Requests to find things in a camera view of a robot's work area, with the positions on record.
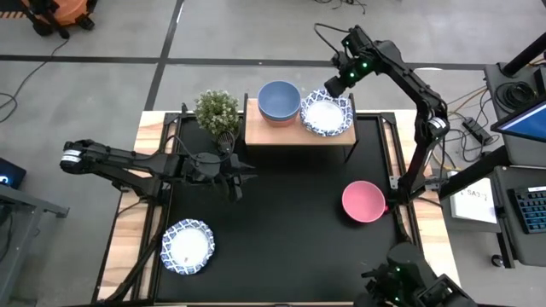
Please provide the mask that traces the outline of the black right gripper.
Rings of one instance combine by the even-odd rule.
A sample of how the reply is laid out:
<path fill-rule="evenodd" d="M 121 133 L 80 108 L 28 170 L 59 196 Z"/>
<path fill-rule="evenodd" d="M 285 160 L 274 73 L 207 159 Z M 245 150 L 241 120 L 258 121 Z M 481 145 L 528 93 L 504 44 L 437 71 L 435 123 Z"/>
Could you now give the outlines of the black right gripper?
<path fill-rule="evenodd" d="M 324 83 L 328 94 L 333 98 L 339 97 L 349 87 L 356 84 L 376 69 L 379 56 L 371 49 L 359 49 L 355 55 L 349 55 L 346 51 L 338 51 L 336 54 L 336 67 L 338 76 L 334 76 Z"/>

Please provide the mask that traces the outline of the blue patterned paper bowl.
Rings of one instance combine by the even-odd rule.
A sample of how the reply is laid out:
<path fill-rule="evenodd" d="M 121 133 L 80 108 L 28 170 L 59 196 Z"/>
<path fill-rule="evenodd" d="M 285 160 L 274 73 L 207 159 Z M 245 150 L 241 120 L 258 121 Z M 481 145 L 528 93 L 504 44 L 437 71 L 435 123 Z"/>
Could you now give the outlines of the blue patterned paper bowl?
<path fill-rule="evenodd" d="M 164 267 L 179 275 L 195 275 L 215 251 L 214 235 L 201 220 L 184 219 L 162 235 L 160 260 Z"/>
<path fill-rule="evenodd" d="M 327 90 L 313 90 L 303 98 L 299 110 L 302 125 L 323 136 L 339 136 L 353 124 L 353 107 L 348 97 L 332 97 Z"/>

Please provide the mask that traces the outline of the blue plastic bowl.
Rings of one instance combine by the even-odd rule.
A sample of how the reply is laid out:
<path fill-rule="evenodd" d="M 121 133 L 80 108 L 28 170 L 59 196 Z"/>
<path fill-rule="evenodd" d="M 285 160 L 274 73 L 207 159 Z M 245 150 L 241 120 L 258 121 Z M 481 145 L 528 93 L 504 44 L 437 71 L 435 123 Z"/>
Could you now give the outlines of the blue plastic bowl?
<path fill-rule="evenodd" d="M 262 86 L 258 92 L 258 109 L 275 121 L 292 119 L 299 111 L 301 95 L 298 88 L 287 81 L 276 80 Z"/>

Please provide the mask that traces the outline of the orange plastic bowl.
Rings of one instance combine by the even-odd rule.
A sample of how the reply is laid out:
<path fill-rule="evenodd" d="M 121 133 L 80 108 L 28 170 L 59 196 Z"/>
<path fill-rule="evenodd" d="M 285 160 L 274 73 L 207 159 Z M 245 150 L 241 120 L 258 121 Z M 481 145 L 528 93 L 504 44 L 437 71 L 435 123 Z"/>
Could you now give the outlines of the orange plastic bowl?
<path fill-rule="evenodd" d="M 270 126 L 273 127 L 286 127 L 290 126 L 295 123 L 296 119 L 298 118 L 298 114 L 295 113 L 293 116 L 285 119 L 273 119 L 272 117 L 268 116 L 266 113 L 261 113 L 262 118 L 265 122 L 267 122 Z"/>

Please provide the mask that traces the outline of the green plant in slatted pot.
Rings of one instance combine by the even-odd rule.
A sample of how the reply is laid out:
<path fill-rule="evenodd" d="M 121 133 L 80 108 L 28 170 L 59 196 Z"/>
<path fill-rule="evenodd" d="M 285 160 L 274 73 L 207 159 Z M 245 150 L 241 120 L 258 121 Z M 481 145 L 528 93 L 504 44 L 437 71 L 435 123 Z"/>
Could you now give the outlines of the green plant in slatted pot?
<path fill-rule="evenodd" d="M 226 90 L 207 90 L 195 99 L 195 116 L 222 154 L 231 154 L 240 131 L 238 100 Z"/>

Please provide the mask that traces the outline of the black power strip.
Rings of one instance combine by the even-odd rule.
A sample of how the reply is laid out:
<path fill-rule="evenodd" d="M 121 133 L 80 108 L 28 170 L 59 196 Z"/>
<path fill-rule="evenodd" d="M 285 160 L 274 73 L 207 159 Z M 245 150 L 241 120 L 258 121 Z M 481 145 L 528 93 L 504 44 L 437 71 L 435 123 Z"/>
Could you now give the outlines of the black power strip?
<path fill-rule="evenodd" d="M 493 143 L 493 136 L 487 132 L 474 118 L 466 117 L 462 121 L 462 126 L 473 136 L 481 145 L 489 145 Z"/>

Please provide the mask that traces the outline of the white labelled box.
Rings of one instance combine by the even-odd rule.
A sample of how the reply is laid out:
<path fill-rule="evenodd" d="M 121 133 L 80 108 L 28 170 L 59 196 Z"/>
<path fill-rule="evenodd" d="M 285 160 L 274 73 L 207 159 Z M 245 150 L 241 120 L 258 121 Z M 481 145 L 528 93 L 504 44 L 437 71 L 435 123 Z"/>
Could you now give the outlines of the white labelled box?
<path fill-rule="evenodd" d="M 450 197 L 451 216 L 497 224 L 491 180 L 483 178 Z"/>

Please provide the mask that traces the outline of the monitor with blue screen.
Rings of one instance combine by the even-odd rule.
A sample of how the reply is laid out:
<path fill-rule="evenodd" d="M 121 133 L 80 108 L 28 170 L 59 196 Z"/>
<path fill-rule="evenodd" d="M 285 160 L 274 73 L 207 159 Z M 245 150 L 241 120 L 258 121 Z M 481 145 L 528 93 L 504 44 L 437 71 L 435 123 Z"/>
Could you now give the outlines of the monitor with blue screen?
<path fill-rule="evenodd" d="M 507 136 L 546 143 L 546 95 L 499 119 L 491 130 Z"/>

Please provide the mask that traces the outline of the grey equipment cart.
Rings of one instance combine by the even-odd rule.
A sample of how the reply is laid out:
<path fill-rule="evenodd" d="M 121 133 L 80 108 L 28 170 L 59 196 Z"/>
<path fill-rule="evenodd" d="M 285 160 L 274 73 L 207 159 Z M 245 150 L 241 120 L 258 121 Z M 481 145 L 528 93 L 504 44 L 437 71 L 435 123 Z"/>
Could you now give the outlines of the grey equipment cart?
<path fill-rule="evenodd" d="M 509 111 L 497 101 L 508 83 L 525 82 L 537 91 L 536 70 L 537 67 L 524 67 L 509 78 L 501 73 L 501 68 L 497 64 L 485 66 L 485 82 L 491 94 L 497 119 L 509 115 Z M 502 135 L 502 140 L 508 150 L 511 165 L 546 168 L 546 143 L 507 135 Z"/>

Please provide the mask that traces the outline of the grey metal desk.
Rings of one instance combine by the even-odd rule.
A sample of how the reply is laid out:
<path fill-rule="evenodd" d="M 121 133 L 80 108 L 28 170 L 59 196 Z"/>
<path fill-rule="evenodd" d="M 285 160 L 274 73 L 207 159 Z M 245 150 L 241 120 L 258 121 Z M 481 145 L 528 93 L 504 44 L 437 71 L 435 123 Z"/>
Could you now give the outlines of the grey metal desk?
<path fill-rule="evenodd" d="M 45 212 L 66 218 L 69 208 L 0 184 L 0 307 L 7 307 Z"/>

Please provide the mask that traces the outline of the black computer tower blue fans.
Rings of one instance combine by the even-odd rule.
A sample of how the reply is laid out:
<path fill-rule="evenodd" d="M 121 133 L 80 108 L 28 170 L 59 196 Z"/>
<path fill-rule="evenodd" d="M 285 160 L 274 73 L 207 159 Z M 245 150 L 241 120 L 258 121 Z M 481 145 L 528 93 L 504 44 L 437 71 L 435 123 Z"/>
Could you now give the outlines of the black computer tower blue fans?
<path fill-rule="evenodd" d="M 24 168 L 0 158 L 0 184 L 19 189 L 25 176 Z"/>

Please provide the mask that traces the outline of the grey workstation desk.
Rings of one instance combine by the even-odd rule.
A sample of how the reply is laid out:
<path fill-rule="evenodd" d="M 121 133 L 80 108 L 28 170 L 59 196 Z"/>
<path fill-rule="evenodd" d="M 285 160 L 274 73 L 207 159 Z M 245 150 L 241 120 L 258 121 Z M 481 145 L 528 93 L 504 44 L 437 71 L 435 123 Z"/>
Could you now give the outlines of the grey workstation desk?
<path fill-rule="evenodd" d="M 444 219 L 448 229 L 488 232 L 497 235 L 500 259 L 507 269 L 514 267 L 514 261 L 521 264 L 546 267 L 546 233 L 527 235 L 518 221 L 510 190 L 546 187 L 546 170 L 498 166 L 489 175 L 494 211 L 497 222 L 486 223 L 451 216 L 450 204 L 444 205 Z"/>

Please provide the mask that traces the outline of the orange shop vacuum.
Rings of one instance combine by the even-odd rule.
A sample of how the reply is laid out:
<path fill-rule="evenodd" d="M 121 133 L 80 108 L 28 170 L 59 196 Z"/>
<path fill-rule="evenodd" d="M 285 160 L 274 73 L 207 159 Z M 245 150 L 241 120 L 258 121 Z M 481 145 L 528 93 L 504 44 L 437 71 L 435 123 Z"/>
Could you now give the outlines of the orange shop vacuum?
<path fill-rule="evenodd" d="M 22 11 L 41 37 L 57 32 L 68 40 L 68 26 L 79 26 L 91 31 L 95 22 L 90 18 L 98 0 L 18 0 Z"/>

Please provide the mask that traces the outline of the wooden shelf with black frame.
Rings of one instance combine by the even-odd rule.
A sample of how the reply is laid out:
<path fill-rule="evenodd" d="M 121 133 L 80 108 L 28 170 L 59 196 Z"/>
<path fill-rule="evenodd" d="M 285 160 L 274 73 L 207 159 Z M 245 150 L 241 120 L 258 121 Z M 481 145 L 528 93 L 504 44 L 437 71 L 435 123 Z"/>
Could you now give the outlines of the wooden shelf with black frame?
<path fill-rule="evenodd" d="M 247 146 L 340 146 L 343 148 L 344 161 L 348 162 L 359 141 L 357 133 L 357 115 L 354 96 L 348 96 L 353 111 L 353 124 L 338 136 L 319 136 L 307 130 L 300 122 L 299 116 L 291 120 L 290 125 L 272 125 L 267 122 L 258 110 L 258 99 L 244 94 L 243 117 L 240 128 L 240 139 Z"/>

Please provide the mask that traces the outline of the black frame pole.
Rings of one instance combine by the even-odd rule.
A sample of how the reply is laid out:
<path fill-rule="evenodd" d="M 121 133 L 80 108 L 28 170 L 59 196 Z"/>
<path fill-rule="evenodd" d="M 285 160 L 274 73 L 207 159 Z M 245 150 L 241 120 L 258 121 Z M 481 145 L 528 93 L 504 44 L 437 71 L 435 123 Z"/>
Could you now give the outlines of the black frame pole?
<path fill-rule="evenodd" d="M 487 154 L 483 159 L 473 163 L 465 170 L 449 177 L 448 181 L 440 186 L 439 199 L 443 200 L 446 197 L 450 197 L 468 185 L 487 177 L 497 166 L 510 165 L 511 162 L 508 156 L 508 150 L 505 146 L 501 146 Z"/>
<path fill-rule="evenodd" d="M 509 78 L 546 51 L 546 32 L 523 49 L 513 60 L 501 66 L 501 73 Z"/>

